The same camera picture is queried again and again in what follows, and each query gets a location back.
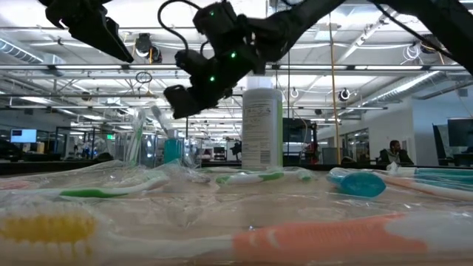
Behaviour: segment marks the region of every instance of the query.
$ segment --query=computer monitor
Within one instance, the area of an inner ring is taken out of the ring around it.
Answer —
[[[285,143],[311,143],[312,129],[310,127],[310,120],[283,118],[282,119],[282,141]]]
[[[449,119],[448,128],[451,147],[473,147],[473,119]]]
[[[12,129],[10,133],[11,143],[36,143],[36,129]]]

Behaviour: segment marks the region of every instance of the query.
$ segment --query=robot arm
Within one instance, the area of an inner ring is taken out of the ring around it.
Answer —
[[[106,9],[101,4],[107,1],[41,0],[48,6],[48,19],[57,27],[62,20],[72,37],[130,62],[131,55],[118,38],[118,25],[105,17]],[[369,1],[417,16],[445,46],[449,56],[473,74],[473,15],[458,0]],[[263,19],[237,16],[225,0],[199,9],[194,25],[205,34],[215,56],[207,59],[194,50],[181,50],[175,55],[176,65],[191,75],[192,87],[172,86],[164,91],[174,109],[174,118],[215,107],[219,99],[231,96],[231,89],[241,78],[250,71],[264,73],[267,62],[281,59],[308,28],[343,2],[305,0]],[[73,4],[80,8],[71,9]]]
[[[473,45],[473,31],[467,26],[473,25],[473,15],[458,0],[370,1],[377,5],[388,4],[399,13],[417,16],[445,45],[450,57],[473,73],[473,55],[469,52]],[[264,72],[262,67],[266,62],[280,60],[307,29],[343,2],[305,0],[290,10],[263,19],[236,16],[226,1],[199,10],[194,24],[199,33],[206,35],[215,56],[208,60],[203,58],[202,64],[191,59],[191,52],[181,51],[182,57],[176,58],[179,67],[181,60],[194,67],[181,67],[191,75],[191,88],[174,86],[164,92],[174,108],[174,118],[194,115],[216,106],[224,97],[224,91],[251,70],[256,74]]]

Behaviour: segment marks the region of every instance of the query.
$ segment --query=yellow pole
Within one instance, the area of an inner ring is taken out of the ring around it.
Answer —
[[[335,147],[337,148],[337,163],[341,164],[340,155],[340,136],[338,134],[338,114],[337,114],[337,103],[335,96],[335,56],[333,52],[333,36],[332,36],[332,14],[329,13],[329,29],[330,29],[330,55],[332,60],[332,100],[333,100],[333,114],[335,116]]]

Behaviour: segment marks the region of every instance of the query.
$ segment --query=person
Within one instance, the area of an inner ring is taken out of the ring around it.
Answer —
[[[407,155],[407,151],[401,149],[401,144],[397,140],[389,143],[389,149],[384,149],[379,153],[379,164],[390,164],[395,162],[401,165],[413,165],[414,163]]]

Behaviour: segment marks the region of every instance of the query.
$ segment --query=black cable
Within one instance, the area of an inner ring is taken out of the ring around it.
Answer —
[[[201,54],[201,55],[204,55],[204,47],[205,47],[205,45],[207,45],[207,44],[208,44],[208,40],[207,40],[207,41],[204,41],[204,43],[200,45],[200,54]]]
[[[381,5],[379,4],[375,4],[373,3],[378,9],[379,11],[381,11],[383,13],[383,15],[385,15],[387,18],[389,18],[392,22],[396,23],[399,27],[403,28],[405,31],[407,31],[408,33],[414,35],[416,38],[418,38],[419,40],[425,42],[426,44],[428,44],[430,47],[432,47],[435,51],[439,52],[441,55],[444,55],[452,60],[455,61],[455,59],[453,59],[453,55],[450,53],[450,52],[446,52],[444,50],[442,50],[440,47],[438,47],[437,45],[433,44],[431,41],[427,40],[426,38],[422,37],[421,35],[419,35],[418,33],[416,33],[414,30],[412,30],[411,28],[409,28],[408,26],[402,24],[400,21],[398,21],[397,19],[393,18],[386,10],[384,10],[383,7],[381,7]]]
[[[186,49],[186,52],[189,51],[189,45],[187,43],[187,40],[186,38],[184,38],[184,36],[182,36],[181,34],[179,34],[177,31],[171,29],[170,27],[167,27],[163,21],[161,20],[161,13],[162,11],[164,10],[165,7],[167,7],[169,4],[172,4],[172,3],[175,3],[175,2],[182,2],[184,4],[188,4],[190,5],[191,7],[194,7],[195,9],[197,10],[201,10],[202,8],[200,8],[198,5],[192,3],[191,1],[188,1],[188,0],[168,0],[168,1],[165,1],[163,4],[161,4],[160,6],[160,9],[157,11],[157,22],[159,22],[159,24],[161,25],[161,27],[164,29],[164,30],[167,30],[169,31],[170,33],[174,34],[175,36],[177,36],[183,43],[184,43],[184,47]]]

